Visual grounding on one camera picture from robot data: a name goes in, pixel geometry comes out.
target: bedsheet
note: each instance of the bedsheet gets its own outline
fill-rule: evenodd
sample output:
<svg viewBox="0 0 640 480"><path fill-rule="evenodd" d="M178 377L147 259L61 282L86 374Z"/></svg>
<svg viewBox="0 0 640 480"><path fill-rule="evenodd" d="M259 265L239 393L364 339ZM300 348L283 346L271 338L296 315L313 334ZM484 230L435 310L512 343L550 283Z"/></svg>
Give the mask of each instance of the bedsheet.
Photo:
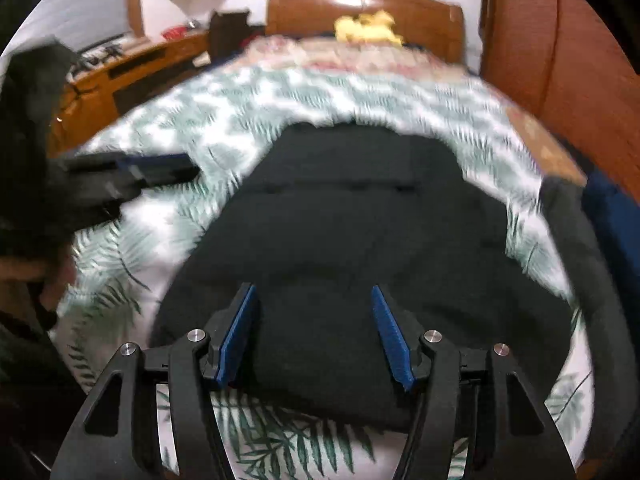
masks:
<svg viewBox="0 0 640 480"><path fill-rule="evenodd" d="M298 66L359 74L395 73L415 80L441 82L460 81L468 77L467 70L462 66L444 63L426 50L351 45L326 37L302 40L283 36L258 38L225 69L232 71L242 66L280 69ZM543 173L562 176L584 186L585 175L544 126L506 95L491 86L488 88L502 101L511 125Z"/></svg>
<svg viewBox="0 0 640 480"><path fill-rule="evenodd" d="M384 55L393 59L401 53ZM504 99L459 68L452 69L458 71L453 77L447 66L420 59L416 62L430 64L440 76L416 79L375 67L368 72L307 66L300 53L297 64L278 66L260 60L251 47L247 54L258 59L241 57L173 88L81 149L185 151L202 168L195 182L146 190L123 207L120 220L77 233L78 279L58 309L52 337L82 386L91 388L122 343L146 346L177 268L287 124L355 120L446 142L465 178L505 203L506 253L571 304L571 351L546 405L577 464L593 405L588 342L540 213L542 171L514 130ZM362 63L362 56L355 58ZM231 389L212 393L211 400L237 478L388 479L406 438L267 406ZM166 467L176 470L169 401L167 387L159 385L162 456ZM466 442L457 442L455 450L451 479L462 476Z"/></svg>

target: black jacket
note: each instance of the black jacket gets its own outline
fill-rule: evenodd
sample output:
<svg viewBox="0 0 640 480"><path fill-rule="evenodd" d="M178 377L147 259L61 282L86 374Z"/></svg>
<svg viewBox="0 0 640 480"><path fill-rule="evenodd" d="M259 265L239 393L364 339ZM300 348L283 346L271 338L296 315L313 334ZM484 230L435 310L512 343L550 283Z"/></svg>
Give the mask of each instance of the black jacket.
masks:
<svg viewBox="0 0 640 480"><path fill-rule="evenodd" d="M629 474L637 472L640 465L638 369L607 263L594 229L582 213L582 191L571 182L549 177L542 183L540 202L582 309L589 339L595 404L584 457L609 456L607 468L612 469L602 478L632 478Z"/></svg>
<svg viewBox="0 0 640 480"><path fill-rule="evenodd" d="M370 307L387 283L425 329L505 342L545 398L568 305L504 254L505 206L466 183L439 140L381 127L287 128L213 222L160 307L152 345L203 326L254 282L261 316L239 385L315 413L403 430Z"/></svg>

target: red object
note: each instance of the red object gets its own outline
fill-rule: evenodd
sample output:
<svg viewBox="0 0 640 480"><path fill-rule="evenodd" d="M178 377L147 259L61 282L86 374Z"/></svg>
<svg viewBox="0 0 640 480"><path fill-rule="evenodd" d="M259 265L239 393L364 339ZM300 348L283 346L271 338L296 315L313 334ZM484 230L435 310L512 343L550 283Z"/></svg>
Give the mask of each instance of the red object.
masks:
<svg viewBox="0 0 640 480"><path fill-rule="evenodd" d="M262 32L254 32L248 38L242 40L242 43L240 43L240 49L244 50L249 43L255 40L255 38L259 38L260 36L263 36Z"/></svg>
<svg viewBox="0 0 640 480"><path fill-rule="evenodd" d="M179 40L180 38L184 37L184 35L187 33L187 30L189 29L184 25L176 25L175 27L170 27L166 30L163 30L160 34L167 41Z"/></svg>

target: black clothing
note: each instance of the black clothing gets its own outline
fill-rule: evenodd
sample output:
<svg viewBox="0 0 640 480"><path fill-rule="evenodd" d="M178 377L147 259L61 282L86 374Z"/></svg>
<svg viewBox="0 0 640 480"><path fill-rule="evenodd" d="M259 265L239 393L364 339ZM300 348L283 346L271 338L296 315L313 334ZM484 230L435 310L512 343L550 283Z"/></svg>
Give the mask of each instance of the black clothing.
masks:
<svg viewBox="0 0 640 480"><path fill-rule="evenodd" d="M545 218L582 309L589 339L596 402L585 459L607 456L626 432L628 443L618 452L627 448L637 460L640 386L634 348L594 227L582 212L582 193L581 187L558 177L546 178L540 189Z"/></svg>
<svg viewBox="0 0 640 480"><path fill-rule="evenodd" d="M545 398L568 353L570 310L505 256L506 232L505 206L466 183L439 140L296 124L178 272L151 343L203 326L253 282L260 319L240 387L405 430L411 399L370 306L372 286L386 283L425 329L461 346L510 345Z"/></svg>
<svg viewBox="0 0 640 480"><path fill-rule="evenodd" d="M31 453L50 467L84 400L47 334L0 316L0 479L48 478Z"/></svg>

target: wooden dresser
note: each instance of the wooden dresser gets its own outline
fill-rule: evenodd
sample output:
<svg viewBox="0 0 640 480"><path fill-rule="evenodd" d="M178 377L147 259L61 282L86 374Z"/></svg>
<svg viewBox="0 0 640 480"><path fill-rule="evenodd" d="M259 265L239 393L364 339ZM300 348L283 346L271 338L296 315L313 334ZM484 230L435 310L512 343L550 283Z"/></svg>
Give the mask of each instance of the wooden dresser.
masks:
<svg viewBox="0 0 640 480"><path fill-rule="evenodd" d="M49 155L79 146L132 108L199 73L193 59L207 51L207 35L197 31L146 44L68 84L52 121Z"/></svg>

